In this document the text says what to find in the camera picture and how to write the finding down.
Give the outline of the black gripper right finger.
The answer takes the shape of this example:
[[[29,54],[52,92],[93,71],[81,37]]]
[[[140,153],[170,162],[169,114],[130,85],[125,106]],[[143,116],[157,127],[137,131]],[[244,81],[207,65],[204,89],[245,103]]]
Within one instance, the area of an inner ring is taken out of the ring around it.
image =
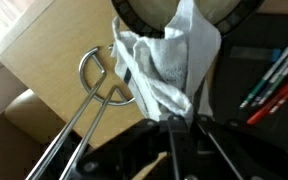
[[[194,118],[199,130],[238,180],[288,180],[288,139],[237,120],[225,124],[207,115]]]

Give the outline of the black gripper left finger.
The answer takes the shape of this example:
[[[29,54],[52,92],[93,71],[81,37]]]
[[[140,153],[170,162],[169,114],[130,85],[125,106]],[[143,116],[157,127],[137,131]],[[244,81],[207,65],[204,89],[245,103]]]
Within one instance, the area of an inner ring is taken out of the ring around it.
[[[86,153],[73,169],[72,180],[129,180],[169,151],[168,126],[181,128],[184,119],[166,115],[159,122],[142,119],[121,134]]]

